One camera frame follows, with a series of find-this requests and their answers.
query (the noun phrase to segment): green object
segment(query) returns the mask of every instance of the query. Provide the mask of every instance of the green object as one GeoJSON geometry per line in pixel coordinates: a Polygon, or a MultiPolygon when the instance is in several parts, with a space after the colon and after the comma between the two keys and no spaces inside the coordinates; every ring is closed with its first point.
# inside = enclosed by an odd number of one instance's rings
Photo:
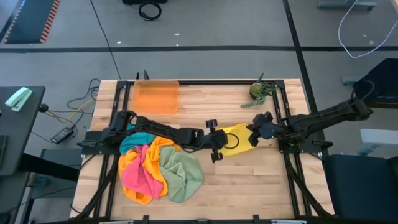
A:
{"type": "Polygon", "coordinates": [[[169,199],[177,203],[188,200],[205,179],[198,159],[176,152],[172,146],[160,150],[160,172],[167,182],[169,199]]]}
{"type": "Polygon", "coordinates": [[[249,94],[254,101],[250,103],[246,103],[245,105],[241,105],[241,108],[250,108],[252,106],[261,105],[266,101],[266,96],[272,96],[272,92],[275,90],[275,87],[272,85],[268,85],[266,83],[261,83],[258,80],[256,83],[250,86],[249,94]]]}
{"type": "MultiPolygon", "coordinates": [[[[129,124],[127,129],[130,130],[134,127],[134,124],[129,124]]],[[[130,136],[127,136],[120,144],[120,154],[124,155],[130,149],[134,149],[134,147],[136,146],[150,145],[155,138],[155,135],[145,132],[137,132],[130,136]]]]}
{"type": "Polygon", "coordinates": [[[25,102],[29,99],[32,94],[32,90],[22,87],[16,91],[7,101],[6,106],[11,107],[13,111],[18,112],[25,102]]]}

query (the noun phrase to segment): gray floor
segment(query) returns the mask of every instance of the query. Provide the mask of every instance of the gray floor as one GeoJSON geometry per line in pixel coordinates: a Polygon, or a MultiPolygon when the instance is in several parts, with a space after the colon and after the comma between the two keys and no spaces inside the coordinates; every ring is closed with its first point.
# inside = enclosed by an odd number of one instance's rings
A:
{"type": "MultiPolygon", "coordinates": [[[[0,2],[0,26],[6,23],[16,0],[0,2]]],[[[134,6],[121,0],[93,0],[109,43],[113,47],[165,47],[201,45],[293,46],[284,7],[280,0],[170,0],[162,6],[158,21],[142,21],[134,6]]],[[[339,46],[337,28],[345,11],[316,8],[317,0],[289,0],[301,46],[339,46]]],[[[373,11],[353,11],[343,26],[346,45],[373,46],[380,43],[398,14],[390,1],[379,0],[373,11]]],[[[398,30],[386,45],[398,45],[398,30]]],[[[46,43],[0,47],[106,47],[106,41],[89,0],[62,1],[46,43]]],[[[344,52],[304,52],[305,63],[319,109],[349,98],[351,88],[341,84],[344,75],[365,75],[381,60],[398,52],[376,52],[350,59],[344,52]]],[[[295,52],[200,51],[200,52],[115,52],[123,78],[135,78],[146,69],[151,78],[301,78],[295,52]]],[[[117,79],[109,53],[0,54],[1,85],[43,85],[44,103],[52,110],[67,110],[66,102],[86,93],[92,78],[117,79]]],[[[76,102],[79,106],[86,100],[76,102]]],[[[85,111],[91,112],[94,105],[85,111]]],[[[375,109],[368,121],[343,123],[325,130],[335,146],[331,153],[355,154],[362,146],[359,129],[397,129],[394,110],[375,109]]],[[[73,148],[90,126],[90,115],[78,124],[79,133],[59,146],[31,136],[26,151],[39,155],[43,148],[73,148]]],[[[65,125],[39,114],[37,134],[49,139],[65,125]]],[[[397,156],[394,148],[384,148],[373,156],[397,156]]],[[[38,200],[31,218],[39,222],[68,218],[71,199],[38,200]]]]}

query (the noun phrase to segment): light green cloth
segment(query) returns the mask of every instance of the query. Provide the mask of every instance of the light green cloth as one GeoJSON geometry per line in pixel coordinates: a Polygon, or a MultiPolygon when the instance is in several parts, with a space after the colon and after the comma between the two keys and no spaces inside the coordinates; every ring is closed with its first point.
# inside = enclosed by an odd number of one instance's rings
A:
{"type": "Polygon", "coordinates": [[[168,196],[172,202],[188,200],[204,181],[198,159],[194,155],[176,152],[174,147],[160,151],[160,172],[167,182],[168,196]]]}

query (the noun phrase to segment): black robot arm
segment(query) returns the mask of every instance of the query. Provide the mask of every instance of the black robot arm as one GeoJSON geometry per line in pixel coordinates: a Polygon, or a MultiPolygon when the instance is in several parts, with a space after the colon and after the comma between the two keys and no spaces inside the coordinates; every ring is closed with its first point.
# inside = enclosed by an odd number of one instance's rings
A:
{"type": "Polygon", "coordinates": [[[103,144],[111,147],[119,147],[123,139],[136,132],[151,133],[172,140],[178,144],[185,152],[196,152],[201,149],[212,149],[211,160],[213,162],[223,159],[218,150],[228,143],[228,138],[223,130],[216,130],[216,120],[206,122],[206,127],[210,128],[210,133],[205,134],[202,129],[197,128],[173,128],[155,121],[151,121],[143,116],[137,116],[136,126],[128,130],[128,124],[136,117],[133,111],[120,111],[116,113],[113,122],[102,132],[101,139],[103,144]]]}
{"type": "Polygon", "coordinates": [[[279,124],[272,122],[270,112],[258,114],[248,129],[253,131],[249,141],[257,146],[258,138],[278,138],[289,144],[303,143],[312,133],[321,131],[343,121],[364,121],[373,113],[364,101],[354,98],[309,115],[299,114],[282,119],[279,124]]]}

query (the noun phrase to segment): orange translucent container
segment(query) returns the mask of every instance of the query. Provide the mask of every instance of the orange translucent container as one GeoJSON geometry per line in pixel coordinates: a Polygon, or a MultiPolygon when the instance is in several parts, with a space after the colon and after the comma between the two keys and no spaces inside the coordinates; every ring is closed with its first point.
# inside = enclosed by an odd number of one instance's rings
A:
{"type": "Polygon", "coordinates": [[[175,114],[179,82],[172,80],[137,80],[133,86],[130,109],[139,114],[175,114]]]}

